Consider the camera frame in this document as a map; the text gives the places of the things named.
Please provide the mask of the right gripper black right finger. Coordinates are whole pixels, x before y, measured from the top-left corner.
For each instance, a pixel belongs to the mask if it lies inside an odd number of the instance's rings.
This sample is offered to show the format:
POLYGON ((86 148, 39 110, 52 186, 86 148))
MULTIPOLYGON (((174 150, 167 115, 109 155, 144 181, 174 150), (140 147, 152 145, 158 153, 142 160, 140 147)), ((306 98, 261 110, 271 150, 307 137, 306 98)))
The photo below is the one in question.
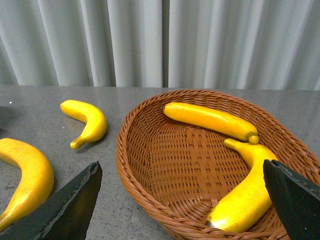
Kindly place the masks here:
POLYGON ((320 238, 320 186, 277 160, 264 160, 265 187, 291 240, 320 238))

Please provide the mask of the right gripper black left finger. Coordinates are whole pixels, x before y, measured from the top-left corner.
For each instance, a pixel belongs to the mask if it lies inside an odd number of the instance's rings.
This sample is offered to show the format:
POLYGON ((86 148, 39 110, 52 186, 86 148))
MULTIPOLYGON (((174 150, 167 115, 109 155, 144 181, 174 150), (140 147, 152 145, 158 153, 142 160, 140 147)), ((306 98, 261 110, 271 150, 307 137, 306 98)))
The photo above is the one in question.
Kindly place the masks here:
POLYGON ((93 162, 29 215, 1 234, 2 240, 84 240, 101 188, 103 170, 93 162))

